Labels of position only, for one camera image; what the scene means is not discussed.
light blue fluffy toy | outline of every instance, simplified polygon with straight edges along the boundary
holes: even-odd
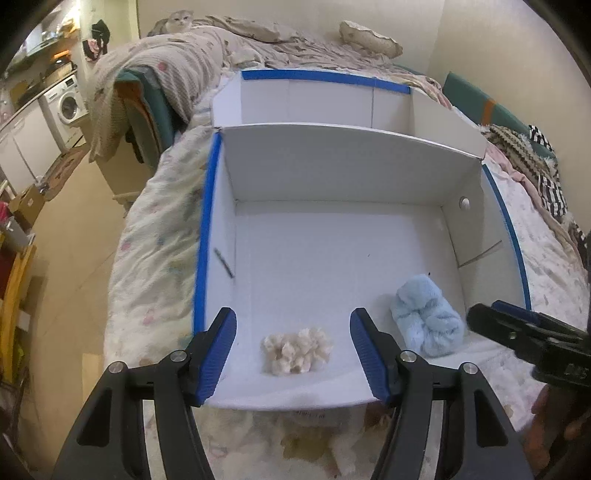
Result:
[[[409,350],[442,356],[462,344],[463,320],[426,275],[416,275],[400,287],[390,309]]]

bed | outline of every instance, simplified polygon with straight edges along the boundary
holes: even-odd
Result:
[[[148,68],[155,73],[151,85],[160,89],[157,95],[164,95],[180,125],[176,132],[167,131],[167,142],[158,140],[157,122],[143,127],[151,136],[148,156],[161,155],[154,177],[128,213],[115,256],[109,282],[105,365],[115,360],[131,367],[151,364],[184,348],[191,338],[203,182],[213,133],[210,103],[237,70],[299,67],[355,72],[419,88],[451,107],[436,82],[397,67],[382,55],[277,24],[218,17],[208,17],[201,23],[187,34],[159,35],[122,47],[101,59],[95,70],[91,114],[98,128],[93,158],[108,158],[112,144],[130,123],[145,123],[143,114],[136,121],[128,117],[130,105],[113,95],[115,84],[122,80],[117,79],[122,69],[137,74]],[[137,78],[128,80],[137,82]],[[135,95],[132,108],[140,105],[141,110],[150,104],[147,101],[141,107],[137,98],[142,92]],[[589,290],[579,256],[557,240],[521,184],[490,155],[483,162],[515,228],[532,309],[584,327]],[[542,386],[530,377],[530,367],[512,352],[477,336],[471,336],[460,353],[482,369],[514,427],[524,427]],[[438,408],[434,404],[435,417]],[[328,478],[339,473],[369,478],[386,432],[384,412],[372,410],[365,406],[344,408],[312,419],[298,412],[256,413],[211,407],[194,413],[217,478]],[[145,426],[152,477],[164,478],[149,405]],[[304,460],[305,452],[294,452],[294,438],[305,438],[304,443],[325,454],[313,461]],[[438,442],[436,429],[429,442]],[[429,446],[425,476],[433,471],[436,461],[436,449]]]

white fluffy material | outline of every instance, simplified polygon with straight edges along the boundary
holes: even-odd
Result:
[[[304,328],[298,333],[276,333],[263,338],[262,347],[273,375],[289,375],[320,368],[330,358],[332,343],[324,330]]]

washing machine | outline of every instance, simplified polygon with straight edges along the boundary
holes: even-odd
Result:
[[[70,75],[50,88],[41,97],[41,108],[47,125],[63,153],[82,137],[82,130],[70,124],[87,114],[76,75]]]

person's hand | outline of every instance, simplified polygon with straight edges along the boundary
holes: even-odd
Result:
[[[531,407],[531,412],[535,416],[531,428],[525,436],[524,451],[531,469],[536,474],[550,463],[550,445],[545,444],[548,424],[553,416],[564,414],[563,411],[556,411],[556,405],[549,405],[548,399],[556,390],[556,387],[546,385]],[[591,418],[591,407],[566,426],[563,432],[564,439],[574,440],[581,435],[583,426],[589,418]]]

